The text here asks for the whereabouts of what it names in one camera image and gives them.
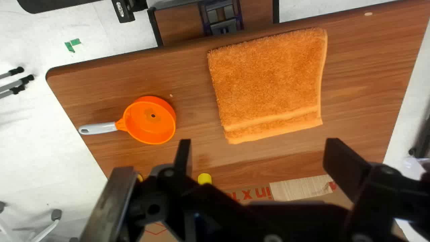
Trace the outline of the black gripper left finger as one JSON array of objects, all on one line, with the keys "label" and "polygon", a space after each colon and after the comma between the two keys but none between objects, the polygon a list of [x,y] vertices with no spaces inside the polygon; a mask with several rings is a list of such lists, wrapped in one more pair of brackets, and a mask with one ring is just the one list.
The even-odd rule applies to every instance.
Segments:
[{"label": "black gripper left finger", "polygon": [[173,159],[173,167],[186,176],[192,174],[192,143],[189,138],[181,139],[178,142]]}]

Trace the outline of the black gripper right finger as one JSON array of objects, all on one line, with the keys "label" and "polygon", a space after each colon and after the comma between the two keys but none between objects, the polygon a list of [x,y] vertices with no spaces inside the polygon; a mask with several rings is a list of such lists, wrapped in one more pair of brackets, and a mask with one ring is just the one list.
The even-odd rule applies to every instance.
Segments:
[{"label": "black gripper right finger", "polygon": [[325,141],[322,166],[341,190],[353,200],[370,165],[340,138]]}]

